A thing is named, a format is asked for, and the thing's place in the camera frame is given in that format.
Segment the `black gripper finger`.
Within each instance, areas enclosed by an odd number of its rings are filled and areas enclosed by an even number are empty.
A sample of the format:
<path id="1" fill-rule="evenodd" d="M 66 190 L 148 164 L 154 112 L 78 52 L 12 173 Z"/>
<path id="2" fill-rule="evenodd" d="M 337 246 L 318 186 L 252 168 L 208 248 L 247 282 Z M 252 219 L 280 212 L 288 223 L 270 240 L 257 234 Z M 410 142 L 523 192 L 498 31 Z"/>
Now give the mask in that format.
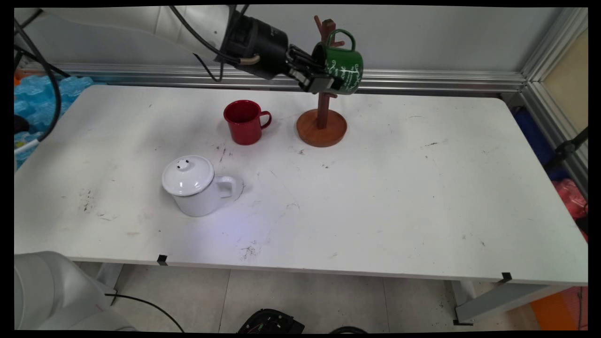
<path id="1" fill-rule="evenodd" d="M 296 80 L 301 90 L 313 94 L 336 93 L 343 85 L 337 64 L 326 66 L 315 62 L 287 61 L 288 77 Z"/>
<path id="2" fill-rule="evenodd" d="M 325 62 L 309 55 L 294 44 L 288 45 L 287 64 L 297 71 L 325 71 Z"/>

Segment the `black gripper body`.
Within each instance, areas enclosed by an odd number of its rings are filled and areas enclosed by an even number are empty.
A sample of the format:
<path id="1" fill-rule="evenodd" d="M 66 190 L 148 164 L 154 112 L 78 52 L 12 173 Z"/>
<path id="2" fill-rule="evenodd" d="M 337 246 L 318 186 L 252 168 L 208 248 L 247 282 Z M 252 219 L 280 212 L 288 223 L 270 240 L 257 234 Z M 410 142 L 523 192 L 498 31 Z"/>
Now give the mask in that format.
<path id="1" fill-rule="evenodd" d="M 258 56 L 252 65 L 242 70 L 262 79 L 271 80 L 278 75 L 289 77 L 291 67 L 287 63 L 288 36 L 285 32 L 258 19 L 243 19 L 243 58 Z"/>

